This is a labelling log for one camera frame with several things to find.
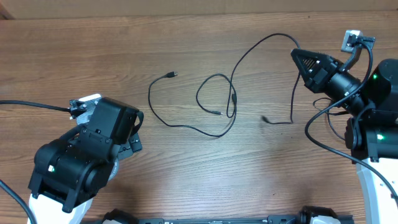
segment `wooden surface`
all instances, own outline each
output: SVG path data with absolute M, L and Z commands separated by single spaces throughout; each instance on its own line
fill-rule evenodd
M 396 10 L 396 0 L 0 0 L 8 19 Z
M 178 77 L 153 86 L 154 109 L 169 123 L 220 133 L 229 120 L 200 110 L 196 90 L 211 74 L 230 75 L 261 38 L 285 32 L 303 49 L 345 60 L 348 55 L 340 52 L 345 30 L 361 29 L 377 39 L 376 66 L 397 57 L 397 23 L 395 11 L 0 21 L 0 100 L 68 106 L 70 99 L 101 93 L 145 113 L 139 131 L 144 150 L 122 161 L 86 218 L 114 208 L 141 218 L 261 217 L 318 205 L 364 223 L 355 167 L 304 135 L 305 123 L 317 112 L 312 101 L 323 95 L 314 95 L 300 80 L 295 123 L 261 121 L 261 115 L 272 121 L 289 117 L 297 68 L 290 57 L 295 46 L 287 38 L 269 39 L 238 67 L 238 117 L 222 138 L 164 126 L 149 110 L 147 88 L 155 78 L 178 71 Z M 351 73 L 363 77 L 367 64 L 363 53 Z M 214 79 L 203 87 L 200 100 L 224 111 L 227 94 L 225 80 Z M 0 107 L 0 177 L 24 200 L 36 150 L 73 127 L 68 118 L 58 111 Z M 347 116 L 332 119 L 343 134 Z M 325 118 L 316 120 L 311 133 L 348 152 Z M 0 191 L 0 222 L 25 223 L 25 218 Z

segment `black plastic housing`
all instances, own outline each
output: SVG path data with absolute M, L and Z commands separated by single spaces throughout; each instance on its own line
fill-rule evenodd
M 347 120 L 345 132 L 346 147 L 351 155 L 359 160 L 370 158 L 379 162 L 379 158 L 398 159 L 398 127 L 364 124 L 359 122 L 360 133 L 353 128 L 353 118 Z
M 398 118 L 398 60 L 380 62 L 362 92 L 376 105 L 364 120 L 371 124 L 395 126 Z
M 305 87 L 313 93 L 325 93 L 333 101 L 339 101 L 361 84 L 361 80 L 348 71 L 341 72 L 343 63 L 329 55 L 293 49 L 291 56 L 304 80 Z M 356 116 L 364 108 L 365 102 L 357 93 L 339 106 Z
M 128 139 L 139 139 L 139 127 L 134 127 L 138 113 L 137 108 L 116 100 L 100 99 L 89 123 L 36 152 L 28 186 L 33 198 L 43 194 L 62 203 L 62 210 L 70 213 L 94 197 L 108 183 L 121 144 L 131 145 Z

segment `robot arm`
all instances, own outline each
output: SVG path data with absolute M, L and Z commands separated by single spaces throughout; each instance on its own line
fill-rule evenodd
M 29 207 L 40 224 L 80 223 L 119 160 L 142 150 L 137 132 L 144 117 L 137 108 L 99 94 L 70 105 L 78 126 L 35 155 Z
M 358 30 L 347 30 L 341 50 L 351 53 L 351 57 L 345 63 L 318 52 L 294 49 L 291 54 L 309 90 L 339 101 L 360 86 L 360 80 L 348 72 L 358 61 L 364 45 L 372 49 L 374 41 L 374 37 L 364 37 Z M 338 105 L 354 116 L 347 120 L 345 132 L 351 156 L 375 168 L 395 191 L 398 190 L 397 72 L 398 60 L 383 60 L 364 88 Z M 364 110 L 369 105 L 371 110 Z M 392 190 L 375 173 L 360 164 L 356 168 L 364 194 L 366 222 L 395 223 L 398 198 L 393 197 Z

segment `wood grain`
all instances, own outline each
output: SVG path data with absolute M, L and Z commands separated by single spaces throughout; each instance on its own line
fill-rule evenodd
M 396 0 L 0 0 L 0 4 L 15 19 L 386 11 L 398 7 Z
M 295 123 L 261 121 L 261 115 L 272 121 L 289 118 L 297 68 L 289 55 L 294 44 L 285 37 L 259 45 L 238 67 L 238 117 L 222 138 L 164 126 L 149 110 L 147 88 L 155 78 L 178 71 L 178 77 L 152 87 L 154 109 L 169 123 L 220 133 L 229 119 L 200 110 L 196 90 L 213 73 L 229 75 L 261 38 L 285 32 L 303 49 L 344 60 L 345 30 L 361 29 L 377 38 L 376 66 L 398 53 L 397 22 L 398 14 L 391 11 L 0 21 L 0 100 L 68 106 L 70 99 L 98 92 L 146 114 L 139 131 L 144 150 L 122 161 L 86 218 L 114 208 L 140 218 L 260 217 L 318 205 L 364 223 L 354 166 L 316 147 L 303 132 L 317 112 L 312 101 L 323 95 L 314 95 L 300 80 Z M 363 77 L 367 63 L 364 54 L 351 73 Z M 228 85 L 219 78 L 203 87 L 200 101 L 224 112 L 227 96 Z M 29 198 L 36 150 L 74 126 L 68 117 L 39 108 L 0 107 L 0 177 L 23 199 Z M 346 119 L 332 118 L 340 134 Z M 348 152 L 325 118 L 311 130 L 321 142 Z M 3 191 L 0 220 L 25 223 L 25 213 Z

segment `black cable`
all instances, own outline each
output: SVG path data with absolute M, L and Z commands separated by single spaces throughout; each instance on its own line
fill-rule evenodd
M 229 128 L 228 128 L 223 134 L 208 134 L 208 133 L 206 133 L 206 132 L 204 132 L 204 131 L 202 131 L 202 130 L 199 130 L 199 129 L 197 129 L 197 128 L 193 127 L 193 126 L 189 126 L 189 125 L 182 125 L 182 124 L 177 124 L 177 125 L 174 125 L 174 124 L 167 124 L 164 120 L 162 120 L 162 118 L 160 118 L 159 115 L 157 115 L 157 113 L 156 113 L 156 112 L 154 111 L 154 109 L 152 108 L 152 104 L 150 103 L 150 88 L 152 87 L 152 85 L 153 85 L 155 82 L 157 82 L 157 81 L 159 81 L 159 80 L 161 80 L 161 79 L 163 79 L 163 78 L 173 78 L 173 77 L 176 77 L 176 76 L 177 76 L 177 74 L 176 74 L 175 72 L 169 72 L 168 74 L 166 74 L 166 75 L 164 75 L 164 76 L 162 76 L 162 77 L 159 77 L 159 78 L 155 79 L 155 80 L 149 85 L 149 89 L 148 89 L 148 104 L 149 104 L 149 108 L 150 108 L 150 110 L 152 110 L 153 114 L 154 114 L 161 122 L 163 122 L 163 123 L 164 123 L 166 126 L 168 126 L 168 127 L 172 127 L 172 128 L 190 128 L 190 129 L 196 130 L 196 131 L 198 131 L 198 132 L 200 132 L 200 133 L 202 133 L 202 134 L 206 134 L 207 136 L 216 137 L 216 138 L 219 138 L 219 137 L 224 136 L 224 135 L 232 128 L 233 124 L 235 123 L 235 119 L 236 119 L 236 110 L 237 110 L 236 101 L 237 101 L 237 97 L 236 97 L 236 90 L 235 90 L 235 87 L 232 85 L 231 80 L 230 80 L 226 75 L 217 73 L 217 74 L 214 74 L 214 75 L 211 75 L 210 77 L 208 77 L 208 78 L 200 85 L 200 87 L 199 87 L 199 89 L 198 89 L 198 91 L 197 91 L 197 102 L 198 102 L 198 93 L 199 93 L 200 89 L 202 88 L 202 86 L 203 86 L 209 79 L 211 79 L 211 78 L 213 78 L 213 77 L 216 77 L 216 76 L 224 77 L 224 78 L 229 82 L 229 84 L 231 85 L 232 89 L 234 90 L 234 93 L 233 93 L 233 95 L 232 95 L 233 103 L 234 103 L 234 113 L 233 113 L 233 117 L 234 117 L 234 118 L 233 118 L 233 120 L 232 120 L 232 122 L 231 122 Z M 202 107 L 201 105 L 200 105 L 200 107 L 201 107 L 203 110 L 205 110 L 205 111 L 207 111 L 207 112 L 209 112 L 209 113 L 217 112 L 217 111 L 208 111 L 208 110 L 204 109 L 204 107 Z
M 320 109 L 320 108 L 317 108 L 317 106 L 316 106 L 316 103 L 318 102 L 318 101 L 320 101 L 320 100 L 330 100 L 330 103 L 332 103 L 333 102 L 333 100 L 331 99 L 331 98 L 327 98 L 327 97 L 322 97 L 322 98 L 319 98 L 319 99 L 317 99 L 317 100 L 314 100 L 314 102 L 312 102 L 312 106 L 315 108 L 315 109 L 317 109 L 318 111 L 321 111 L 322 109 Z M 325 114 L 329 114 L 329 115 L 333 115 L 333 116 L 338 116 L 338 115 L 343 115 L 343 114 L 349 114 L 347 111 L 340 111 L 340 112 L 337 112 L 337 113 L 329 113 L 329 112 L 326 112 Z
M 150 84 L 150 86 L 149 86 L 149 91 L 148 91 L 148 102 L 149 102 L 149 106 L 150 106 L 152 112 L 156 115 L 157 118 L 160 119 L 161 122 L 163 122 L 165 125 L 167 125 L 167 126 L 169 126 L 169 127 L 175 127 L 175 126 L 176 126 L 176 127 L 192 128 L 192 129 L 197 130 L 197 131 L 199 131 L 199 132 L 201 132 L 201 133 L 203 133 L 203 134 L 206 134 L 206 135 L 208 135 L 208 136 L 222 137 L 224 134 L 226 134 L 226 133 L 232 128 L 232 125 L 234 124 L 235 119 L 236 119 L 236 98 L 237 98 L 237 95 L 236 95 L 235 89 L 234 89 L 234 93 L 231 95 L 231 90 L 234 88 L 233 85 L 232 85 L 232 79 L 233 79 L 233 76 L 234 76 L 234 73 L 235 73 L 236 68 L 238 67 L 238 65 L 241 63 L 241 61 L 245 58 L 245 56 L 246 56 L 251 50 L 253 50 L 255 47 L 257 47 L 257 45 L 259 45 L 261 42 L 263 42 L 263 41 L 265 41 L 266 39 L 268 39 L 268 38 L 270 38 L 270 37 L 273 37 L 273 36 L 275 36 L 275 35 L 281 35 L 281 36 L 284 36 L 284 37 L 288 37 L 290 40 L 293 40 L 293 42 L 296 44 L 297 48 L 300 49 L 299 43 L 298 43 L 292 36 L 290 36 L 290 35 L 288 35 L 288 34 L 275 33 L 275 34 L 268 35 L 267 37 L 261 39 L 259 42 L 257 42 L 256 44 L 254 44 L 254 46 L 251 47 L 251 48 L 239 59 L 239 61 L 236 63 L 236 65 L 235 65 L 235 67 L 234 67 L 234 69 L 233 69 L 233 71 L 232 71 L 232 73 L 231 73 L 231 78 L 230 78 L 230 79 L 228 79 L 228 77 L 226 77 L 226 76 L 223 75 L 223 74 L 214 74 L 214 75 L 210 76 L 209 78 L 207 78 L 207 79 L 201 84 L 201 86 L 199 87 L 199 89 L 198 89 L 198 91 L 197 91 L 197 95 L 196 95 L 196 101 L 197 101 L 197 103 L 198 103 L 198 106 L 199 106 L 202 110 L 204 110 L 204 111 L 206 111 L 206 112 L 208 112 L 208 113 L 212 113 L 212 114 L 222 114 L 222 113 L 219 112 L 219 111 L 211 111 L 211 110 L 208 110 L 208 109 L 204 108 L 204 107 L 200 104 L 200 102 L 199 102 L 198 94 L 199 94 L 199 91 L 201 90 L 202 86 L 203 86 L 210 78 L 213 78 L 214 76 L 223 76 L 223 77 L 224 77 L 225 79 L 227 79 L 227 81 L 229 82 L 229 94 L 228 94 L 228 102 L 227 102 L 227 106 L 226 106 L 226 115 L 227 115 L 228 118 L 234 117 L 234 119 L 233 119 L 231 125 L 229 126 L 229 128 L 227 129 L 227 131 L 224 132 L 223 134 L 220 134 L 220 135 L 207 134 L 207 133 L 205 133 L 205 132 L 203 132 L 203 131 L 200 131 L 200 130 L 197 129 L 197 128 L 194 128 L 194 127 L 188 126 L 188 125 L 169 125 L 169 124 L 167 124 L 165 121 L 163 121 L 163 120 L 154 112 L 154 110 L 153 110 L 153 108 L 152 108 L 152 105 L 150 104 L 150 99 L 149 99 L 150 87 L 151 87 L 156 81 L 158 81 L 158 80 L 160 80 L 160 79 L 162 79 L 162 78 L 166 78 L 167 75 L 162 76 L 162 77 L 160 77 L 160 78 L 154 80 L 154 81 Z M 296 89 L 296 87 L 297 87 L 297 83 L 299 82 L 299 80 L 300 80 L 300 73 L 298 74 L 297 79 L 296 79 L 296 82 L 295 82 L 295 84 L 294 84 L 293 91 L 292 91 L 292 97 L 291 97 L 291 100 L 290 100 L 290 122 L 276 122 L 276 123 L 273 123 L 273 122 L 270 122 L 265 116 L 263 116 L 262 119 L 263 119 L 265 122 L 267 122 L 267 123 L 269 123 L 269 124 L 292 124 L 292 123 L 293 123 L 293 102 L 294 102 L 294 93 L 295 93 L 295 89 Z M 231 98 L 233 99 L 234 110 L 233 110 L 232 114 L 229 115 L 229 102 L 230 102 Z
M 266 123 L 269 123 L 269 124 L 293 124 L 293 101 L 294 101 L 294 92 L 296 91 L 297 83 L 298 83 L 299 80 L 300 80 L 300 76 L 301 76 L 301 74 L 298 73 L 296 82 L 294 83 L 294 86 L 293 86 L 292 97 L 291 97 L 291 99 L 290 99 L 290 122 L 275 122 L 275 123 L 273 123 L 273 122 L 270 122 L 270 121 L 268 120 L 267 117 L 262 116 L 261 118 L 262 118 L 263 121 L 265 121 Z
M 339 137 L 341 140 L 345 141 L 346 139 L 345 139 L 344 137 L 342 137 L 341 135 L 339 135 L 339 134 L 337 133 L 337 131 L 335 130 L 335 128 L 333 127 L 333 125 L 331 124 L 331 121 L 330 121 L 330 114 L 326 114 L 326 117 L 328 118 L 329 127 L 330 127 L 331 130 L 334 132 L 334 134 L 335 134 L 337 137 Z
M 0 105 L 1 104 L 15 104 L 15 105 L 35 106 L 35 107 L 38 107 L 38 108 L 45 108 L 45 109 L 64 111 L 64 112 L 69 112 L 70 113 L 70 109 L 68 109 L 68 108 L 62 108 L 62 107 L 59 107 L 59 106 L 44 105 L 44 104 L 41 104 L 41 103 L 26 102 L 26 101 L 21 101 L 21 100 L 0 100 Z
M 284 37 L 288 37 L 290 40 L 293 40 L 293 42 L 296 44 L 297 48 L 300 49 L 299 43 L 298 43 L 297 40 L 295 40 L 291 35 L 282 34 L 282 33 L 275 33 L 275 34 L 268 35 L 268 36 L 266 36 L 265 38 L 261 39 L 261 40 L 260 40 L 259 42 L 257 42 L 256 44 L 254 44 L 254 46 L 251 47 L 246 53 L 244 53 L 244 55 L 239 59 L 239 61 L 236 63 L 236 65 L 235 65 L 235 67 L 234 67 L 234 70 L 232 71 L 232 74 L 231 74 L 231 83 L 232 83 L 232 78 L 233 78 L 233 76 L 234 76 L 236 67 L 238 67 L 238 65 L 239 65 L 239 64 L 241 63 L 241 61 L 245 58 L 245 56 L 246 56 L 251 50 L 253 50 L 255 47 L 257 47 L 257 45 L 261 44 L 261 42 L 263 42 L 263 41 L 265 41 L 266 39 L 268 39 L 268 38 L 270 38 L 270 37 L 273 37 L 273 36 L 275 36 L 275 35 L 281 35 L 281 36 L 284 36 Z M 293 124 L 293 118 L 292 118 L 292 116 L 293 116 L 294 92 L 295 92 L 295 89 L 296 89 L 296 86 L 297 86 L 297 83 L 299 82 L 299 80 L 300 80 L 300 73 L 298 73 L 298 77 L 297 77 L 296 82 L 295 82 L 295 84 L 294 84 L 293 91 L 292 91 L 292 97 L 291 97 L 291 100 L 290 100 L 290 122 L 276 122 L 276 123 L 273 123 L 273 122 L 270 122 L 265 116 L 262 116 L 261 118 L 262 118 L 263 121 L 265 121 L 265 122 L 267 122 L 267 123 L 269 123 L 269 124 Z M 229 118 L 231 118 L 232 115 L 233 115 L 233 114 L 232 114 L 231 116 L 228 116 L 230 96 L 231 96 L 231 86 L 229 87 L 228 102 L 227 102 L 227 106 L 226 106 L 226 115 L 227 115 L 227 117 L 229 117 Z
M 365 108 L 363 108 L 358 113 L 358 115 L 357 115 L 357 117 L 355 118 L 355 121 L 354 121 L 354 129 L 357 130 L 357 132 L 360 132 L 358 123 L 359 123 L 359 120 L 362 117 L 362 114 L 364 114 L 367 110 L 374 109 L 374 108 L 376 108 L 376 105 L 371 100 L 369 100 L 369 104 L 367 106 L 365 106 Z
M 343 157 L 345 157 L 345 158 L 347 158 L 347 159 L 350 159 L 351 161 L 353 161 L 353 162 L 355 162 L 355 163 L 361 164 L 362 166 L 364 166 L 365 168 L 368 168 L 370 171 L 372 171 L 374 174 L 376 174 L 376 175 L 384 182 L 384 184 L 388 187 L 388 189 L 391 191 L 392 197 L 394 198 L 394 200 L 396 201 L 396 204 L 397 204 L 397 206 L 398 206 L 398 195 L 397 195 L 397 192 L 394 190 L 394 188 L 393 188 L 392 185 L 389 183 L 389 181 L 388 181 L 381 173 L 379 173 L 375 168 L 373 168 L 373 167 L 370 166 L 369 164 L 367 164 L 367 163 L 365 163 L 365 162 L 363 162 L 363 161 L 361 161 L 361 160 L 359 160 L 359 159 L 357 159 L 357 158 L 355 158 L 355 157 L 352 157 L 352 156 L 350 156 L 350 155 L 348 155 L 348 154 L 345 154 L 345 153 L 343 153 L 343 152 L 341 152 L 341 151 L 339 151 L 339 150 L 337 150 L 337 149 L 333 149 L 332 147 L 329 147 L 329 146 L 327 146 L 327 145 L 325 145 L 325 144 L 320 143 L 319 141 L 317 141 L 316 139 L 314 139 L 314 138 L 310 135 L 310 133 L 308 132 L 308 129 L 309 129 L 310 125 L 313 123 L 313 121 L 314 121 L 315 119 L 317 119 L 319 116 L 321 116 L 322 114 L 326 113 L 327 111 L 329 111 L 329 110 L 332 109 L 333 107 L 340 105 L 342 102 L 346 101 L 348 98 L 352 97 L 352 96 L 353 96 L 354 94 L 356 94 L 359 90 L 361 90 L 361 89 L 363 88 L 363 86 L 366 84 L 366 82 L 367 82 L 367 80 L 368 80 L 368 78 L 369 78 L 369 76 L 370 76 L 370 74 L 371 74 L 371 70 L 372 70 L 373 54 L 372 54 L 372 50 L 371 50 L 371 48 L 370 48 L 369 46 L 367 46 L 367 45 L 366 45 L 365 43 L 363 43 L 363 42 L 360 42 L 360 44 L 361 44 L 363 47 L 365 47 L 366 50 L 367 50 L 368 53 L 369 53 L 368 70 L 366 71 L 366 75 L 365 75 L 365 78 L 364 78 L 363 82 L 360 84 L 360 86 L 359 86 L 357 89 L 355 89 L 354 91 L 352 91 L 350 94 L 348 94 L 347 96 L 345 96 L 345 97 L 342 98 L 341 100 L 339 100 L 339 101 L 337 101 L 337 102 L 331 104 L 331 105 L 328 106 L 327 108 L 321 110 L 321 111 L 318 112 L 314 117 L 312 117 L 312 118 L 307 122 L 307 124 L 305 125 L 304 132 L 305 132 L 305 135 L 308 137 L 308 139 L 309 139 L 311 142 L 313 142 L 314 144 L 316 144 L 317 146 L 320 146 L 320 147 L 322 147 L 322 148 L 324 148 L 324 149 L 326 149 L 326 150 L 328 150 L 328 151 L 330 151 L 330 152 L 333 152 L 333 153 L 335 153 L 335 154 L 337 154 L 337 155 L 339 155 L 339 156 L 343 156 Z
M 45 108 L 45 109 L 64 111 L 70 113 L 70 109 L 62 108 L 59 106 L 50 106 L 41 103 L 33 103 L 33 102 L 20 101 L 20 100 L 0 100 L 0 105 L 5 105 L 5 104 L 35 106 L 38 108 Z M 34 214 L 30 210 L 30 208 L 26 205 L 26 203 L 23 201 L 23 199 L 20 198 L 20 196 L 18 196 L 18 194 L 15 193 L 15 191 L 13 191 L 9 186 L 7 186 L 7 184 L 4 183 L 2 180 L 0 180 L 0 187 L 5 192 L 7 192 L 7 194 L 9 194 L 16 202 L 18 202 L 19 205 L 21 205 L 21 207 L 26 212 L 28 218 L 30 219 L 31 224 L 37 224 Z
M 9 194 L 16 202 L 18 202 L 18 204 L 24 209 L 24 211 L 27 214 L 27 217 L 30 219 L 31 224 L 37 224 L 36 222 L 36 217 L 33 214 L 32 210 L 27 206 L 27 204 L 23 201 L 23 199 L 18 196 L 17 193 L 15 193 L 15 191 L 13 191 L 6 183 L 4 183 L 1 179 L 0 179 L 0 187 L 7 192 L 7 194 Z
M 327 98 L 327 97 L 322 97 L 322 98 L 319 98 L 319 99 L 315 100 L 314 102 L 312 102 L 312 106 L 313 106 L 315 109 L 317 109 L 318 111 L 321 111 L 321 109 L 317 108 L 317 106 L 316 106 L 315 104 L 316 104 L 318 101 L 320 101 L 320 100 L 330 100 L 329 106 L 333 103 L 333 100 L 332 100 L 331 98 Z M 328 111 L 328 112 L 326 112 L 325 114 L 326 114 L 326 117 L 328 118 L 328 123 L 329 123 L 329 127 L 331 128 L 331 130 L 334 132 L 334 134 L 335 134 L 337 137 L 339 137 L 341 140 L 345 141 L 346 139 L 343 138 L 343 137 L 341 137 L 341 136 L 337 133 L 337 131 L 335 130 L 335 128 L 333 127 L 333 125 L 331 124 L 330 115 L 338 116 L 338 115 L 342 115 L 342 114 L 348 114 L 348 112 L 347 112 L 347 111 L 340 111 L 340 112 L 337 112 L 337 113 L 329 113 L 329 111 Z

